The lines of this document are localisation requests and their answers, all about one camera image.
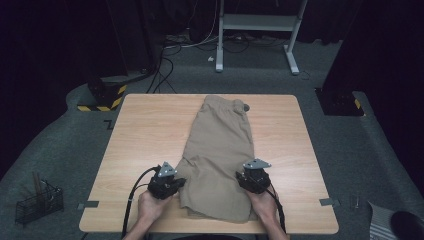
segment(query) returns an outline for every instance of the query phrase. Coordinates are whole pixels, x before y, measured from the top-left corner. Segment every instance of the black mesh basket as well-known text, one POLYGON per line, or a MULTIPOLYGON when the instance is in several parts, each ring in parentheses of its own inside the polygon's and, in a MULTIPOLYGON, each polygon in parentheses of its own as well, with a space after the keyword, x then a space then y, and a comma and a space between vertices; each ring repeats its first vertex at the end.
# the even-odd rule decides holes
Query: black mesh basket
POLYGON ((47 188, 41 194, 16 203, 15 223, 25 224, 56 211, 63 211, 63 190, 47 188))

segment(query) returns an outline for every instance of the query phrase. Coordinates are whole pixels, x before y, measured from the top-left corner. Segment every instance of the wooden table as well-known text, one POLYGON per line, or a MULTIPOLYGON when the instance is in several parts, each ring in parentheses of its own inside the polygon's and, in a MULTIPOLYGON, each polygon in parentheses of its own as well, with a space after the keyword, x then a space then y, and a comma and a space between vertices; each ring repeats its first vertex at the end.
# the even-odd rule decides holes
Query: wooden table
MULTIPOLYGON (((109 145, 80 222, 84 232, 120 232, 128 195, 138 177, 148 168, 168 161, 176 167, 181 159, 191 124, 206 95, 129 94, 125 97, 109 145)), ((333 234, 338 223, 328 198, 320 168, 299 108, 290 95, 220 95, 241 99, 254 140, 255 156, 272 164, 267 168, 284 206, 289 234, 333 234)), ((153 172, 141 183, 148 183, 153 172)), ((142 187, 136 197, 145 191, 142 187)), ((137 216, 132 204, 129 227, 137 216)), ((179 208, 178 195, 151 232, 264 233, 258 221, 243 224, 195 218, 179 208)))

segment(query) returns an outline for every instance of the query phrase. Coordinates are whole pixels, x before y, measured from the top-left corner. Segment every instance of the white metal frame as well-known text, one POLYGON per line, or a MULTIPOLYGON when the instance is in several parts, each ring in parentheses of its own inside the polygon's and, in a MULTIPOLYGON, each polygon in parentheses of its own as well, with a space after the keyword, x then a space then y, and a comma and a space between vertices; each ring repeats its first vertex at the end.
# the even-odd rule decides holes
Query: white metal frame
POLYGON ((244 15, 224 14, 224 0, 221 0, 219 12, 219 36, 216 51, 216 71, 224 70, 223 33, 225 29, 238 30, 264 30, 292 32, 289 45, 284 45, 284 53, 290 65, 293 75, 299 74, 296 60, 293 56, 293 46, 302 23, 308 0, 302 0, 299 12, 296 16, 271 16, 271 15, 244 15))

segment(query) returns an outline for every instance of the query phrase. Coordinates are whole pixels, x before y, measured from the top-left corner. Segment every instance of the wire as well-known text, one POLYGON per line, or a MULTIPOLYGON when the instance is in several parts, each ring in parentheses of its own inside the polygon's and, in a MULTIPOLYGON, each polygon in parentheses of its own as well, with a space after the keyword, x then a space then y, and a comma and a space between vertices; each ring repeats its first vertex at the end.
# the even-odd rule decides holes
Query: wire
POLYGON ((274 188, 274 185, 272 185, 272 183, 271 183, 271 187, 272 187, 272 191, 273 191, 274 193, 276 193, 275 188, 274 188))
POLYGON ((87 237, 88 233, 84 233, 84 235, 81 237, 81 240, 84 240, 87 237))
POLYGON ((172 85, 168 82, 168 81, 166 81, 166 83, 168 84, 168 86, 172 89, 172 91, 175 93, 175 94, 177 94, 177 92, 175 91, 175 89, 172 87, 172 85))
POLYGON ((233 50, 229 50, 229 49, 227 49, 225 47, 222 47, 222 48, 225 51, 229 52, 229 53, 242 53, 242 52, 246 51, 249 48, 249 46, 250 46, 249 40, 246 38, 246 36, 244 36, 244 34, 242 34, 240 36, 240 39, 237 39, 237 38, 238 37, 236 37, 236 40, 234 40, 234 38, 228 38, 228 39, 232 39, 232 42, 235 42, 235 43, 239 43, 239 42, 245 42, 245 43, 247 43, 243 49, 241 49, 239 51, 233 51, 233 50))
POLYGON ((280 217, 280 225, 281 228, 286 232, 286 224, 285 224, 285 216, 283 212, 283 205, 281 205, 280 201, 278 200, 277 193, 275 192, 274 186, 271 184, 272 189, 274 191, 274 194, 272 194, 268 189, 266 191, 274 198, 275 204, 277 205, 278 215, 280 217))
POLYGON ((215 51, 215 50, 216 50, 216 48, 217 48, 217 45, 216 45, 216 44, 203 44, 203 45, 204 45, 204 46, 212 45, 212 46, 213 46, 213 48, 211 48, 211 49, 205 49, 205 48, 201 48, 200 46, 195 46, 195 48, 197 48, 197 49, 199 49, 199 50, 202 50, 202 51, 207 51, 207 52, 215 51))
POLYGON ((237 12, 238 12, 238 7, 240 6, 240 2, 241 2, 241 0, 239 0, 239 1, 238 1, 237 6, 236 6, 236 10, 234 11, 234 14, 237 14, 237 12))
POLYGON ((116 82, 116 83, 109 83, 109 82, 106 82, 105 84, 107 84, 107 86, 117 86, 117 85, 128 85, 128 84, 130 84, 130 83, 134 83, 134 82, 138 82, 138 81, 141 81, 141 80, 144 80, 144 79, 146 79, 146 78, 148 78, 148 77, 150 77, 150 76, 152 76, 153 75, 153 72, 154 72, 154 70, 152 71, 152 72, 148 72, 148 73, 142 73, 142 72, 140 72, 140 71, 138 71, 141 75, 140 76, 138 76, 138 77, 135 77, 135 78, 133 78, 133 79, 129 79, 129 80, 125 80, 125 81, 122 81, 122 82, 116 82))
POLYGON ((147 185, 149 185, 149 184, 141 184, 141 185, 138 185, 136 188, 135 188, 135 190, 137 190, 137 189, 139 189, 140 187, 143 187, 143 186, 147 186, 147 185))
POLYGON ((206 43, 206 42, 209 42, 209 41, 213 41, 213 40, 215 40, 216 38, 218 38, 218 37, 215 37, 215 38, 213 38, 212 40, 208 40, 208 38, 212 35, 212 32, 213 32, 213 29, 215 28, 215 22, 216 22, 216 12, 217 12, 217 10, 218 10, 218 0, 215 0, 215 15, 214 15, 214 17, 213 17, 213 24, 212 24, 212 28, 211 28, 211 31, 209 32, 209 35, 203 40, 203 41, 201 41, 201 42, 199 42, 199 43, 196 43, 196 44, 192 44, 192 45, 183 45, 183 46, 181 46, 181 47, 194 47, 194 46, 199 46, 199 45, 201 45, 201 44, 203 44, 203 43, 206 43))
POLYGON ((167 60, 169 63, 171 63, 171 70, 169 71, 169 73, 159 82, 159 84, 155 87, 155 89, 153 90, 153 93, 156 92, 156 90, 160 87, 160 85, 162 85, 163 82, 167 81, 169 75, 171 75, 171 73, 174 71, 174 63, 169 59, 169 58, 163 58, 164 60, 167 60))
POLYGON ((170 35, 166 38, 165 45, 169 44, 165 47, 165 49, 170 49, 170 48, 175 48, 175 47, 181 47, 181 44, 191 44, 192 42, 187 39, 185 36, 174 36, 174 35, 170 35))
POLYGON ((170 53, 170 54, 164 54, 163 56, 168 57, 168 56, 172 56, 172 55, 175 55, 175 54, 177 54, 177 53, 181 52, 181 49, 183 49, 183 48, 181 47, 181 44, 175 45, 175 46, 173 46, 172 48, 177 47, 177 46, 179 47, 179 48, 178 48, 178 51, 173 52, 173 53, 170 53))
POLYGON ((158 65, 158 66, 157 66, 157 68, 156 68, 155 76, 153 77, 152 81, 150 82, 149 88, 147 89, 146 93, 149 93, 150 89, 151 89, 151 88, 152 88, 152 86, 153 86, 153 83, 155 82, 156 76, 157 76, 157 75, 158 75, 158 73, 159 73, 160 66, 162 65, 163 50, 164 50, 164 49, 162 48, 162 51, 160 52, 159 65, 158 65))
POLYGON ((277 42, 277 40, 279 40, 279 39, 278 38, 274 38, 274 40, 272 40, 270 43, 254 43, 254 42, 251 42, 251 44, 254 47, 276 47, 276 46, 282 45, 282 44, 284 44, 284 43, 286 43, 288 41, 287 39, 285 39, 282 42, 275 43, 275 42, 277 42))
POLYGON ((123 239, 125 237, 125 235, 127 234, 128 218, 130 216, 131 203, 133 201, 135 190, 137 190, 137 185, 141 181, 141 179, 144 177, 144 175, 146 175, 147 173, 149 173, 150 171, 153 171, 153 170, 159 171, 160 166, 158 165, 157 167, 149 168, 143 174, 141 174, 141 176, 137 179, 137 181, 135 182, 135 184, 134 184, 134 186, 133 186, 133 188, 130 192, 130 195, 128 197, 128 202, 127 202, 127 209, 125 210, 125 217, 124 217, 124 224, 122 226, 121 239, 123 239))
POLYGON ((190 22, 191 22, 191 20, 193 19, 194 14, 196 13, 196 8, 197 8, 197 3, 198 3, 198 2, 199 2, 199 0, 197 0, 197 1, 196 1, 196 4, 194 4, 193 14, 192 14, 192 15, 191 15, 191 17, 190 17, 190 20, 188 20, 187 28, 189 28, 189 27, 190 27, 190 22))
POLYGON ((308 75, 307 77, 301 77, 302 80, 309 80, 309 78, 311 77, 311 74, 309 74, 307 71, 303 70, 300 73, 305 73, 306 75, 308 75))
POLYGON ((194 43, 194 44, 193 44, 191 41, 189 41, 189 40, 178 42, 178 41, 173 41, 173 40, 171 40, 171 39, 168 39, 169 41, 174 42, 174 43, 177 43, 177 44, 175 44, 175 45, 171 45, 171 46, 166 46, 166 47, 165 47, 165 49, 171 49, 171 48, 176 48, 176 47, 180 47, 180 48, 185 48, 185 47, 197 47, 197 46, 203 45, 203 44, 205 44, 205 43, 213 42, 213 41, 215 41, 217 38, 218 38, 218 37, 216 36, 216 37, 213 37, 213 38, 211 38, 211 39, 205 39, 205 40, 203 40, 203 41, 202 41, 202 42, 200 42, 200 43, 194 43))

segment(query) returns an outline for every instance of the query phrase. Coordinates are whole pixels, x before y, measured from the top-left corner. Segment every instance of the human hand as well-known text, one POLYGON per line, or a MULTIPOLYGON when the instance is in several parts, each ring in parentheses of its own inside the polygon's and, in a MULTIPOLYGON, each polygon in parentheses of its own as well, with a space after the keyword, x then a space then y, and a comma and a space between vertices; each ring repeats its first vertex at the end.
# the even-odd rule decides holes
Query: human hand
POLYGON ((265 227, 268 238, 270 240, 288 240, 289 238, 277 219, 277 203, 271 194, 266 191, 261 194, 246 191, 246 194, 252 202, 253 210, 265 227))
POLYGON ((153 197, 150 191, 145 191, 138 198, 138 219, 156 221, 163 213, 172 196, 161 200, 153 197))
POLYGON ((138 197, 138 218, 137 222, 125 236, 125 240, 142 239, 150 226, 162 215, 166 205, 171 201, 172 196, 161 200, 153 197, 149 190, 146 190, 138 197))
POLYGON ((246 194, 252 202, 253 210, 255 210, 255 213, 261 220, 276 218, 277 204, 268 192, 265 191, 261 194, 256 194, 246 191, 246 194))

